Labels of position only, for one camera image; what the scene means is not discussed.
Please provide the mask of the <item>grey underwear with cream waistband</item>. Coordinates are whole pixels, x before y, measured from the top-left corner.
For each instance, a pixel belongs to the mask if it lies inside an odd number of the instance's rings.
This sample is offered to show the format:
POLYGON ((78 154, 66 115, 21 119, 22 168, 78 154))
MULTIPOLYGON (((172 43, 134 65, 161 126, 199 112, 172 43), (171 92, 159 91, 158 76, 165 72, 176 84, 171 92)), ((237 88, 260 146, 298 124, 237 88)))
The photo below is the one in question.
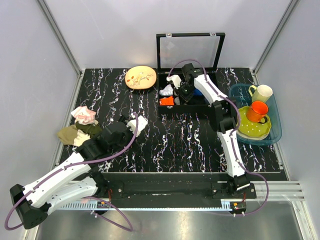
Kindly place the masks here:
POLYGON ((177 106, 181 105, 181 100, 180 100, 180 98, 178 96, 174 99, 174 104, 177 105, 177 106))

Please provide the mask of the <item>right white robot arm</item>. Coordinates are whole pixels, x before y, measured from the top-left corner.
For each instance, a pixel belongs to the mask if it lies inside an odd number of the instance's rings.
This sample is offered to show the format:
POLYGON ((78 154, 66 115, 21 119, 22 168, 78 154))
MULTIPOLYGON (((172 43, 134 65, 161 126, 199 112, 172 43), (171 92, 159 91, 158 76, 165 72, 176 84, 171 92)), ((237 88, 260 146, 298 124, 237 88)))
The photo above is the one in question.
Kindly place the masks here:
POLYGON ((232 198, 239 198, 244 194, 245 188, 250 186, 243 166, 237 130, 241 117, 236 106, 236 100, 227 97, 210 79, 206 70, 195 68, 192 63, 185 64, 182 68, 184 80, 178 88, 178 95, 185 102, 189 102, 197 89, 209 103, 208 118, 211 128, 216 132, 223 148, 227 163, 227 192, 232 198))

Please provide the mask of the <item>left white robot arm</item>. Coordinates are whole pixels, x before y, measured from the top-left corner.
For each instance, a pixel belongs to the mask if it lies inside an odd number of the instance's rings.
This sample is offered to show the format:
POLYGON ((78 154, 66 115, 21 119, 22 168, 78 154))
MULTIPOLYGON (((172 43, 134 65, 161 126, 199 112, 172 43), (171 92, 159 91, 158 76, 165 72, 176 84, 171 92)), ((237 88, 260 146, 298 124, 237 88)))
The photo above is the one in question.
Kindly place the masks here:
POLYGON ((127 151, 148 125, 142 115, 121 116, 94 137, 85 140, 63 163, 25 186, 10 188, 20 226, 26 230, 41 224, 50 214, 75 200, 111 195, 110 184, 99 172, 99 164, 127 151))

